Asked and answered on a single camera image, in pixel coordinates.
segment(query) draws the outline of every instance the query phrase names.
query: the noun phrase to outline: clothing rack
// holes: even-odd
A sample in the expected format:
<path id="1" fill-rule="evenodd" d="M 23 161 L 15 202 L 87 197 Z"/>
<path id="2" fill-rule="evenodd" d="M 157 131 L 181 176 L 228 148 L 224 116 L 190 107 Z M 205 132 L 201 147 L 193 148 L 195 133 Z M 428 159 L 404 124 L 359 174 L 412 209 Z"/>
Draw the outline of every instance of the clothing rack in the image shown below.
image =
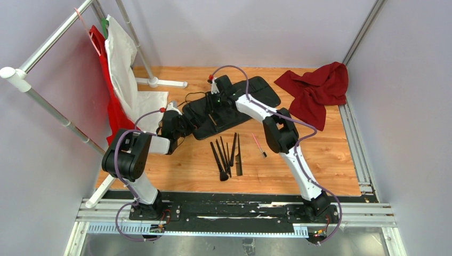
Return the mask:
<path id="1" fill-rule="evenodd" d="M 159 80 L 155 77 L 150 69 L 149 63 L 146 60 L 143 51 L 141 49 L 140 42 L 132 26 L 122 0 L 116 0 L 119 7 L 121 15 L 123 16 L 128 29 L 131 33 L 131 38 L 135 43 L 137 53 L 143 65 L 146 69 L 149 78 L 136 78 L 137 83 L 148 84 L 151 87 L 157 86 L 172 86 L 184 88 L 187 86 L 187 82 L 177 82 L 177 81 L 166 81 Z M 102 6 L 98 0 L 85 0 L 80 7 L 78 12 L 83 14 L 89 7 L 92 7 L 94 14 L 97 16 L 99 21 L 106 17 Z M 55 119 L 57 119 L 64 127 L 67 127 L 75 135 L 77 135 L 83 143 L 89 145 L 96 152 L 102 156 L 105 154 L 103 150 L 96 142 L 92 141 L 83 131 L 81 131 L 74 123 L 72 123 L 68 118 L 61 114 L 53 105 L 51 105 L 47 100 L 45 100 L 38 92 L 36 92 L 31 85 L 25 80 L 27 74 L 34 68 L 34 66 L 42 59 L 42 57 L 52 48 L 53 45 L 68 31 L 68 29 L 77 21 L 78 14 L 74 12 L 69 16 L 69 18 L 63 22 L 59 28 L 57 28 L 53 34 L 20 66 L 20 68 L 14 69 L 12 67 L 4 67 L 0 69 L 0 77 L 6 79 L 9 83 L 14 85 L 20 92 L 25 93 L 30 98 L 32 98 L 38 105 L 44 108 L 49 114 L 51 114 Z M 113 184 L 116 178 L 109 175 L 102 185 L 96 190 L 93 196 L 86 202 L 86 206 L 91 208 L 95 206 L 98 201 L 104 196 L 110 186 Z"/>

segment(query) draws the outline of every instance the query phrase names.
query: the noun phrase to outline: white garment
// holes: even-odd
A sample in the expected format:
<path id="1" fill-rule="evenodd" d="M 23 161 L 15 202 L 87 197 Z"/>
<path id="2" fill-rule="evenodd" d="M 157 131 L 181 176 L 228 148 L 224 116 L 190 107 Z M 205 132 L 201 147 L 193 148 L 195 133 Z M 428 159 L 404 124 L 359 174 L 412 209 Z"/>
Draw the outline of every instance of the white garment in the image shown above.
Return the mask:
<path id="1" fill-rule="evenodd" d="M 168 92 L 139 92 L 132 64 L 136 57 L 136 47 L 130 36 L 110 15 L 108 38 L 105 40 L 110 79 L 124 113 L 135 122 L 140 116 L 166 107 Z M 138 127 L 155 132 L 163 113 L 155 113 L 143 118 Z"/>

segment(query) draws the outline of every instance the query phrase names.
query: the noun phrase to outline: wooden tabletop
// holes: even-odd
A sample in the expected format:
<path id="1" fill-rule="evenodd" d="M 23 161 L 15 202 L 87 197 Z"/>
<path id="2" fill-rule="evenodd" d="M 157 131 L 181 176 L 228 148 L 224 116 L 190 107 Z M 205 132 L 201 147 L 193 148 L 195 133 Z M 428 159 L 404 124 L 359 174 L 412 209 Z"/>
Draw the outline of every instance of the wooden tabletop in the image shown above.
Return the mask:
<path id="1" fill-rule="evenodd" d="M 184 101 L 189 92 L 210 91 L 207 78 L 215 70 L 214 67 L 155 67 L 154 75 L 160 79 L 187 81 L 185 89 L 158 87 L 152 89 L 139 85 L 139 91 L 169 91 L 168 102 Z M 277 108 L 289 108 L 293 97 L 278 87 L 275 81 L 289 68 L 244 68 L 248 77 L 261 76 L 275 90 L 281 99 Z M 302 75 L 314 71 L 308 68 L 290 68 Z M 142 67 L 134 69 L 136 77 L 147 77 Z M 215 76 L 228 75 L 233 83 L 244 80 L 243 74 L 233 68 L 220 70 Z M 188 100 L 202 97 L 202 94 L 189 95 Z M 316 136 L 301 142 L 304 157 L 317 181 L 337 195 L 361 195 L 354 170 L 353 160 L 344 132 L 338 106 L 327 106 L 326 124 L 323 131 Z M 296 125 L 300 136 L 311 132 L 309 128 Z M 243 165 L 243 176 L 236 176 L 236 168 L 232 167 L 232 178 L 221 182 L 216 161 L 212 154 L 210 141 L 223 137 L 229 149 L 232 147 L 233 135 L 240 134 L 240 149 Z M 262 149 L 268 155 L 263 158 L 254 139 L 254 133 Z M 145 169 L 151 183 L 165 191 L 197 191 L 213 193 L 256 193 L 256 194 L 299 194 L 298 186 L 290 169 L 283 159 L 273 153 L 265 143 L 262 125 L 254 120 L 226 130 L 218 135 L 198 141 L 192 135 L 172 155 L 149 155 Z M 97 186 L 107 173 L 101 171 Z M 112 189 L 124 189 L 117 180 Z"/>

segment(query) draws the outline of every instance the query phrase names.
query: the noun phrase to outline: wall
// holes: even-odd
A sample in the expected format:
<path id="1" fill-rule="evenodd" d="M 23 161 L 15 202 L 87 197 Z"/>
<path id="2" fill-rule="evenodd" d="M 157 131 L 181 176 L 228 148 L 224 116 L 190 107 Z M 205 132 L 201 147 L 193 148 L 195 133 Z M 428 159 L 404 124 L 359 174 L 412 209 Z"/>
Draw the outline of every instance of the wall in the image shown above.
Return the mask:
<path id="1" fill-rule="evenodd" d="M 0 68 L 18 68 L 79 0 L 4 1 Z M 88 9 L 88 25 L 99 23 Z M 27 81 L 101 145 L 108 93 L 81 22 L 60 39 Z M 0 247 L 2 255 L 63 255 L 82 197 L 93 191 L 101 156 L 0 79 Z"/>
<path id="2" fill-rule="evenodd" d="M 153 66 L 319 67 L 342 61 L 374 0 L 124 1 Z M 102 2 L 125 28 L 114 1 Z"/>
<path id="3" fill-rule="evenodd" d="M 349 65 L 348 99 L 408 255 L 450 255 L 451 1 L 388 1 Z"/>

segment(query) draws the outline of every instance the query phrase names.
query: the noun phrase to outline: red garment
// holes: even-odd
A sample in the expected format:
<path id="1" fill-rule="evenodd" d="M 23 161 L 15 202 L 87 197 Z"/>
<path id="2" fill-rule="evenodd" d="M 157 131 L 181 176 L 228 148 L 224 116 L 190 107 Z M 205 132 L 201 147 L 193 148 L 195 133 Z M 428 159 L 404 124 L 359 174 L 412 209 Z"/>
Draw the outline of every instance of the red garment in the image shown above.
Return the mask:
<path id="1" fill-rule="evenodd" d="M 110 72 L 108 70 L 107 52 L 105 50 L 105 38 L 95 26 L 91 27 L 90 34 L 93 35 L 93 42 L 101 53 L 101 55 L 99 56 L 99 61 L 102 67 L 103 78 L 107 82 L 107 88 L 110 94 L 110 102 L 107 106 L 108 119 L 112 132 L 112 135 L 107 137 L 108 145 L 110 145 L 119 129 L 134 129 L 135 124 L 127 118 L 126 114 L 123 111 L 121 103 L 115 95 L 115 91 L 110 80 Z"/>
<path id="2" fill-rule="evenodd" d="M 324 105 L 343 105 L 349 86 L 347 67 L 339 62 L 306 72 L 299 76 L 288 70 L 276 79 L 275 84 L 295 97 L 289 112 L 317 130 L 325 128 Z"/>

